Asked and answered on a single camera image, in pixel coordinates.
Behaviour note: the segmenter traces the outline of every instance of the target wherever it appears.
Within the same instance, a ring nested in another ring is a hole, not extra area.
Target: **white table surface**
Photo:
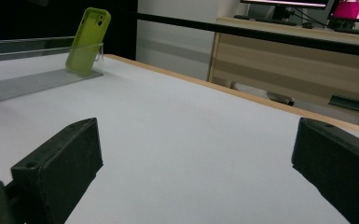
[[[66,223],[347,223],[292,168],[299,116],[104,63],[103,77],[0,103],[0,180],[68,124],[97,118],[104,166]]]

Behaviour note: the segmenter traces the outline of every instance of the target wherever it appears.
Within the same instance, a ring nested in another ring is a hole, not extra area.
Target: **wooden table edge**
[[[199,84],[201,86],[211,88],[211,89],[214,89],[214,90],[217,90],[217,91],[222,91],[222,92],[225,92],[225,93],[237,96],[237,97],[241,97],[242,99],[246,99],[246,100],[261,104],[261,105],[266,105],[266,106],[269,106],[269,107],[272,107],[272,108],[280,109],[280,110],[285,111],[285,112],[289,112],[289,113],[292,113],[292,114],[299,115],[299,116],[301,116],[303,118],[317,119],[317,120],[320,120],[320,121],[335,125],[335,126],[337,126],[339,128],[346,129],[346,130],[351,130],[351,131],[355,131],[355,132],[359,133],[359,125],[356,125],[356,124],[352,124],[352,123],[342,121],[342,120],[339,120],[339,119],[329,118],[327,116],[320,115],[320,114],[317,114],[317,113],[313,113],[313,112],[310,112],[310,111],[307,111],[307,110],[299,109],[299,108],[296,108],[296,107],[292,107],[290,105],[283,105],[283,104],[280,104],[280,103],[276,103],[276,102],[273,102],[271,100],[267,100],[267,99],[264,99],[264,98],[261,98],[261,97],[258,97],[258,96],[248,94],[246,92],[236,91],[236,90],[233,90],[233,89],[230,89],[230,88],[227,88],[227,87],[223,87],[223,86],[213,84],[211,82],[199,80],[199,79],[196,79],[194,77],[188,77],[188,76],[185,76],[185,75],[175,73],[173,71],[158,68],[158,67],[148,65],[148,64],[145,64],[145,63],[139,63],[139,62],[136,62],[136,61],[133,61],[133,60],[130,60],[130,59],[125,59],[125,58],[119,57],[117,55],[105,54],[104,56],[107,57],[107,58],[111,58],[111,59],[123,62],[123,63],[128,63],[128,64],[131,64],[131,65],[134,65],[134,66],[138,66],[138,67],[142,67],[142,68],[154,71],[154,72],[158,72],[158,73],[170,76],[170,77],[180,78],[180,79],[183,79],[185,81],[196,83],[196,84]]]

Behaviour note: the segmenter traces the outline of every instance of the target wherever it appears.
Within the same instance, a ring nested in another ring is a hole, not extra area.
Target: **yellow-green phone case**
[[[83,76],[90,73],[110,20],[109,12],[104,9],[89,7],[85,10],[66,60],[69,72]]]

